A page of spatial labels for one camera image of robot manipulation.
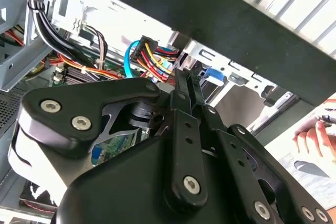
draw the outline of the black frame bar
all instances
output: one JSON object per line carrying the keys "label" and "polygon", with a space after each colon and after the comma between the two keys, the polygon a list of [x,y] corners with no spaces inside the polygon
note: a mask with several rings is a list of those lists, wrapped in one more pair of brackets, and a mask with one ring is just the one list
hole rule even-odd
{"label": "black frame bar", "polygon": [[243,0],[120,1],[313,106],[336,90],[336,61]]}

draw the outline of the perforated metal grille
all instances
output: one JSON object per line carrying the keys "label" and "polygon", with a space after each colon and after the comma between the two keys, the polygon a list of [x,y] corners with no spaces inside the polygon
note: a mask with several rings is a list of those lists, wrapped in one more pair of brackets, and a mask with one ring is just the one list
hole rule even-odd
{"label": "perforated metal grille", "polygon": [[10,92],[0,91],[0,137],[14,122],[20,100],[26,91],[13,88]]}

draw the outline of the bolt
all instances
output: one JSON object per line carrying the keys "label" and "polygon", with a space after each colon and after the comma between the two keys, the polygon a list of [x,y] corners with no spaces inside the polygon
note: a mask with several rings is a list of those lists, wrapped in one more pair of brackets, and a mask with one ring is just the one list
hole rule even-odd
{"label": "bolt", "polygon": [[156,87],[155,87],[153,84],[150,84],[150,83],[147,83],[147,84],[146,84],[146,87],[147,87],[149,90],[152,90],[152,91],[155,91],[155,90],[156,90]]}
{"label": "bolt", "polygon": [[209,110],[211,113],[216,114],[216,111],[215,111],[215,109],[214,109],[213,107],[208,107],[208,110]]}
{"label": "bolt", "polygon": [[309,220],[311,221],[315,220],[314,215],[311,213],[311,211],[308,210],[308,208],[302,207],[302,212]]}
{"label": "bolt", "polygon": [[85,116],[77,116],[71,120],[73,127],[79,131],[87,131],[91,128],[91,121]]}
{"label": "bolt", "polygon": [[49,113],[56,113],[61,110],[61,105],[54,100],[45,100],[40,106],[44,111]]}
{"label": "bolt", "polygon": [[262,217],[265,220],[270,219],[271,215],[270,215],[267,207],[265,207],[265,205],[263,203],[261,203],[260,201],[254,202],[254,208],[256,209],[256,211],[260,215],[260,217]]}
{"label": "bolt", "polygon": [[237,127],[237,130],[241,133],[241,134],[243,134],[243,135],[245,135],[245,131],[243,130],[243,128],[242,127]]}
{"label": "bolt", "polygon": [[321,218],[321,220],[323,220],[324,222],[328,222],[328,218],[326,217],[326,215],[324,214],[324,212],[322,212],[322,211],[321,211],[320,209],[318,209],[318,208],[317,208],[315,211],[316,211],[318,217]]}
{"label": "bolt", "polygon": [[185,189],[187,189],[189,191],[189,193],[191,194],[199,194],[201,191],[200,185],[198,183],[198,181],[196,180],[196,178],[192,177],[192,176],[186,176],[183,179],[183,185],[185,187]]}

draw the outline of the blue cable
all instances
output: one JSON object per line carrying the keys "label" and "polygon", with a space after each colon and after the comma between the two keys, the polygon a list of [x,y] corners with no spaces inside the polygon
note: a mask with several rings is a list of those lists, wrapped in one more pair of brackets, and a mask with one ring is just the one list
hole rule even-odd
{"label": "blue cable", "polygon": [[164,50],[164,51],[173,52],[172,49],[169,49],[169,48],[166,48],[166,47],[161,47],[161,49]]}
{"label": "blue cable", "polygon": [[130,64],[130,53],[131,53],[132,47],[136,47],[138,45],[138,43],[139,43],[139,40],[137,40],[135,42],[132,42],[125,52],[124,69],[125,69],[126,78],[133,78],[134,77],[134,75],[132,73],[132,70],[131,70],[131,64]]}

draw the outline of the black mechanical arm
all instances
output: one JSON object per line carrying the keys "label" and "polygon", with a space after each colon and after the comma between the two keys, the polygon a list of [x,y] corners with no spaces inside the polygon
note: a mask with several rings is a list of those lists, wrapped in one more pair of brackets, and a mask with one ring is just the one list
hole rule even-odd
{"label": "black mechanical arm", "polygon": [[[223,125],[188,71],[171,83],[170,93],[134,78],[23,97],[8,157],[59,193],[52,223],[332,223],[244,127]],[[140,127],[148,139],[88,164],[97,142]]]}

